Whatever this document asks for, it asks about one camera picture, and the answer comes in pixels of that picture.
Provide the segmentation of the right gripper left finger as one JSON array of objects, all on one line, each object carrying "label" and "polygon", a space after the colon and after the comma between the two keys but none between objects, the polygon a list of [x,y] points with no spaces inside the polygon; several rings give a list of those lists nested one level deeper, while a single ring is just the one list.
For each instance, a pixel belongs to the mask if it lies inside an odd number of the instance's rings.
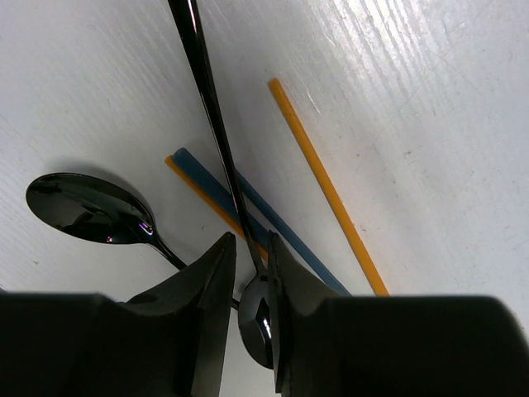
[{"label": "right gripper left finger", "polygon": [[103,294],[4,293],[4,396],[216,396],[236,239],[126,302]]}]

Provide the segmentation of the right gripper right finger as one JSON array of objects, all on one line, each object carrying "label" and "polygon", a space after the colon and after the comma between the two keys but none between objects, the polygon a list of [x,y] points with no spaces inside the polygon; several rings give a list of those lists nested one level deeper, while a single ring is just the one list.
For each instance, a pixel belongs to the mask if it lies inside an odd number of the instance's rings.
[{"label": "right gripper right finger", "polygon": [[275,390],[283,396],[525,396],[528,344],[488,296],[342,296],[269,234]]}]

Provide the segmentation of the black spoon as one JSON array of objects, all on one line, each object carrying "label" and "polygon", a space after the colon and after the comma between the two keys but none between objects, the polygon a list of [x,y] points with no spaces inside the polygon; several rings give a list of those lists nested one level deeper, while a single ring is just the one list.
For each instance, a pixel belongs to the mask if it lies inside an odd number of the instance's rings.
[{"label": "black spoon", "polygon": [[52,173],[26,189],[30,210],[72,237],[108,245],[146,244],[178,270],[182,261],[158,233],[150,208],[122,187],[90,175]]},{"label": "black spoon", "polygon": [[169,7],[203,101],[231,191],[232,202],[255,268],[255,276],[245,287],[238,306],[241,339],[250,356],[263,367],[271,369],[273,347],[267,270],[255,240],[254,230],[250,225],[249,214],[236,176],[236,167],[217,98],[198,5],[195,1],[175,0],[169,2]]}]

